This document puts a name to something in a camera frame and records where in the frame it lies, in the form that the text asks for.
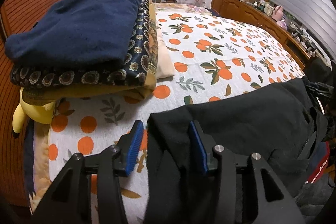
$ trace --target yellow fabric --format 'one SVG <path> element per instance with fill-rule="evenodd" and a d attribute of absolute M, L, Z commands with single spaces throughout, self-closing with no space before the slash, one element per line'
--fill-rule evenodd
<path fill-rule="evenodd" d="M 156 68 L 158 62 L 158 42 L 156 35 L 156 17 L 152 0 L 149 4 L 150 14 L 150 31 L 149 45 L 150 54 L 148 61 L 148 72 L 143 86 L 116 86 L 116 85 L 90 85 L 90 84 L 74 84 L 61 88 L 47 89 L 28 89 L 22 92 L 22 99 L 30 105 L 43 106 L 62 97 L 91 97 L 109 93 L 120 93 L 121 95 L 132 97 L 134 99 L 143 100 L 148 97 L 156 86 Z"/>

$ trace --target wooden wall panel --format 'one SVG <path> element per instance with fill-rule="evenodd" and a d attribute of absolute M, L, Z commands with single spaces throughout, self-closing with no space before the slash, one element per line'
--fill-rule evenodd
<path fill-rule="evenodd" d="M 12 117 L 20 88 L 9 80 L 12 62 L 5 56 L 4 39 L 28 31 L 58 0 L 5 0 L 0 26 L 0 194 L 13 205 L 27 206 L 23 176 L 23 140 L 11 135 Z"/>

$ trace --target navy blue fleece blanket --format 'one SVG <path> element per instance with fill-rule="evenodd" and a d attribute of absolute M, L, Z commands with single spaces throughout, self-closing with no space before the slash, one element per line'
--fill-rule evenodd
<path fill-rule="evenodd" d="M 29 32 L 9 36 L 5 53 L 25 66 L 123 64 L 142 0 L 60 0 Z"/>

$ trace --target wooden dresser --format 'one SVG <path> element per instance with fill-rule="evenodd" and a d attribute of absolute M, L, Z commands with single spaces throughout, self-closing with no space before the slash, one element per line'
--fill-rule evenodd
<path fill-rule="evenodd" d="M 212 0 L 211 8 L 219 13 L 221 17 L 248 23 L 264 29 L 280 42 L 301 69 L 307 65 L 310 57 L 305 52 L 303 46 L 265 13 L 239 0 Z"/>

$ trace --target blue gripper pad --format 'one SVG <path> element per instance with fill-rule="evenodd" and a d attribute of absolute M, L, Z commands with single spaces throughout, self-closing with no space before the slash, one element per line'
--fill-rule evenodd
<path fill-rule="evenodd" d="M 139 149 L 143 137 L 143 123 L 136 120 L 129 134 L 122 135 L 117 146 L 121 149 L 125 175 L 128 177 L 137 162 Z"/>

